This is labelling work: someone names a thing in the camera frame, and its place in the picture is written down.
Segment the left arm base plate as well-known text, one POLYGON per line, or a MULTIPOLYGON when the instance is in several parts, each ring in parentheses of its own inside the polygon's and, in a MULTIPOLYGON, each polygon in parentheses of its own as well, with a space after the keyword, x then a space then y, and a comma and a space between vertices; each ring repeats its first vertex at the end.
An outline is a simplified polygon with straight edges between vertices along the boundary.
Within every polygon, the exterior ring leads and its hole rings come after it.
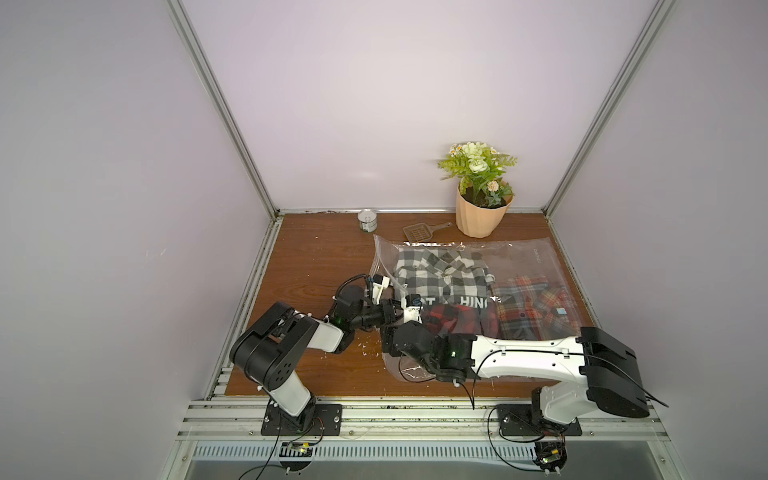
POLYGON ((341 404, 309 404, 298 416, 291 416, 275 402, 267 405, 260 434, 265 437, 339 436, 341 404))

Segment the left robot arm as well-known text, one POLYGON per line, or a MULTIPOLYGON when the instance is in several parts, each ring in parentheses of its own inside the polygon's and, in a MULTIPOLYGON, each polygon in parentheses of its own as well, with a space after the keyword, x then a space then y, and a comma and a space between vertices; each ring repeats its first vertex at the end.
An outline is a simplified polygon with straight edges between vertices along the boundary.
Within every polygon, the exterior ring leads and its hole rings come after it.
POLYGON ((347 285, 333 297, 322 318, 275 302, 238 337, 229 357, 247 379, 262 387, 283 417, 302 425, 313 418, 316 404, 316 397, 296 373, 305 352, 340 354, 357 331, 388 327, 402 319, 400 302, 347 285))

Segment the black white checked shirt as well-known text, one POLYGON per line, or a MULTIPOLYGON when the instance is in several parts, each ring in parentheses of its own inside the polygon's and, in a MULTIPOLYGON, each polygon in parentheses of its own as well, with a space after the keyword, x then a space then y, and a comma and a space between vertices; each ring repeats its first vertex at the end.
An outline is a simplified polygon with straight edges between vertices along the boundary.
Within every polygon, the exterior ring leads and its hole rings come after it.
POLYGON ((400 292, 419 295, 425 306, 485 309, 496 282, 480 253, 456 248, 404 249, 392 274, 400 292))

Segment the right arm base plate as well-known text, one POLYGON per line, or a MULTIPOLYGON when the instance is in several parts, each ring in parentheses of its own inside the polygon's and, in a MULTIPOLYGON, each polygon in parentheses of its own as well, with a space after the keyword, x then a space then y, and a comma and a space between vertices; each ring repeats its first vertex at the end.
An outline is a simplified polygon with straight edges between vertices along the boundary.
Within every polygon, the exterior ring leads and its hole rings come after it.
POLYGON ((578 437, 583 434, 578 420, 555 424, 533 413, 531 404, 500 404, 496 407, 500 433, 505 437, 578 437))

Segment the clear plastic vacuum bag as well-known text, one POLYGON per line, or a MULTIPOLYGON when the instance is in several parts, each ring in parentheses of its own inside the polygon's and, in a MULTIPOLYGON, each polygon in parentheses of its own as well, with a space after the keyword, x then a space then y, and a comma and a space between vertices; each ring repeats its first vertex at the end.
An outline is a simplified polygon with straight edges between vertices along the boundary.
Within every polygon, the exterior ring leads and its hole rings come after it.
MULTIPOLYGON (((414 244, 414 243, 394 243, 376 237, 375 239, 375 257, 371 267, 371 275, 384 275, 390 278, 390 297, 398 302, 407 296, 400 292, 399 285, 394 280, 392 271, 399 253, 404 249, 416 248, 456 248, 464 251, 480 253, 491 272, 495 276, 496 282, 506 282, 516 276, 544 275, 551 282, 561 282, 570 291, 575 300, 582 326, 586 327, 588 320, 581 314, 577 298, 572 293, 567 282, 566 273, 561 268, 559 258, 556 254, 553 244, 547 238, 522 240, 522 241, 499 241, 490 243, 448 243, 448 244, 414 244)), ((494 310, 491 296, 487 309, 494 310)), ((434 380, 425 370, 417 365, 413 360, 402 357, 395 358, 383 353, 387 368, 392 375, 407 382, 434 380)), ((502 380, 521 379, 525 377, 501 377, 502 380)))

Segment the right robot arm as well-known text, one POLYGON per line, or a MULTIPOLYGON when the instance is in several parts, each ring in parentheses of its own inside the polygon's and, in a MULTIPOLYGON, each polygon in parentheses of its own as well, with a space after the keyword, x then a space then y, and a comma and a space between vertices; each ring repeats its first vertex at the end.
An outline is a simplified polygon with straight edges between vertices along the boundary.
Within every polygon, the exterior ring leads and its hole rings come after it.
POLYGON ((532 416, 568 425, 600 410, 623 418, 649 416, 633 349, 597 327, 550 340, 502 340, 475 334, 437 335, 410 321, 386 327, 382 350, 413 360, 436 381, 462 384, 501 377, 554 381, 532 395, 532 416))

